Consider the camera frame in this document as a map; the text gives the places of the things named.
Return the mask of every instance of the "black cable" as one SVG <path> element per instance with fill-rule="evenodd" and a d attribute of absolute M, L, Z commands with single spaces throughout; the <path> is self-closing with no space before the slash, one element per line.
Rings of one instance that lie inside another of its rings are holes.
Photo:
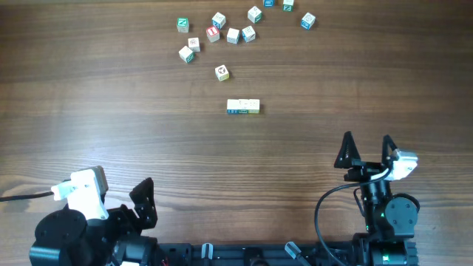
<path fill-rule="evenodd" d="M 48 192 L 39 193 L 39 194 L 0 197 L 0 202 L 7 202 L 7 201 L 12 201 L 12 200 L 38 199 L 40 197 L 48 197 L 48 196 L 52 196 L 52 195 L 54 195 L 54 193 L 52 191 L 48 191 Z"/>
<path fill-rule="evenodd" d="M 355 190 L 353 191 L 353 196 L 355 197 L 356 205 L 357 205 L 358 208 L 360 209 L 361 215 L 364 217 L 365 214 L 364 214 L 363 206 L 361 206 L 360 200 L 358 199 L 358 196 L 356 196 L 356 192 L 357 192 L 359 189 L 360 189 L 360 188 L 355 188 Z"/>
<path fill-rule="evenodd" d="M 322 197 L 320 197 L 319 201 L 317 202 L 316 210 L 315 210 L 315 213 L 314 213 L 314 219 L 313 219 L 313 222 L 316 226 L 317 237 L 319 238 L 320 244 L 324 247 L 324 249 L 327 251 L 327 253 L 333 259 L 335 259 L 335 261 L 337 263 L 339 263 L 341 266 L 347 266 L 347 265 L 345 263 L 341 262 L 340 259 L 338 259 L 337 257 L 335 257 L 335 255 L 332 254 L 332 252 L 330 251 L 329 247 L 325 243 L 325 241 L 322 238 L 322 235 L 320 233 L 320 229 L 319 229 L 319 209 L 320 209 L 320 205 L 322 204 L 322 201 L 324 201 L 324 199 L 326 197 L 328 197 L 330 194 L 332 194 L 333 192 L 337 192 L 337 191 L 340 191 L 340 190 L 345 189 L 345 188 L 352 188 L 352 187 L 356 187 L 356 186 L 369 185 L 369 184 L 373 184 L 373 183 L 379 182 L 381 180 L 384 180 L 385 178 L 387 178 L 391 174 L 391 171 L 392 171 L 392 169 L 388 168 L 388 171 L 384 176 L 379 177 L 375 180 L 370 180 L 370 181 L 366 181 L 366 182 L 363 182 L 363 183 L 353 183 L 353 184 L 347 184 L 347 185 L 340 185 L 336 188 L 332 188 L 329 191 L 327 191 L 325 194 L 323 194 Z"/>

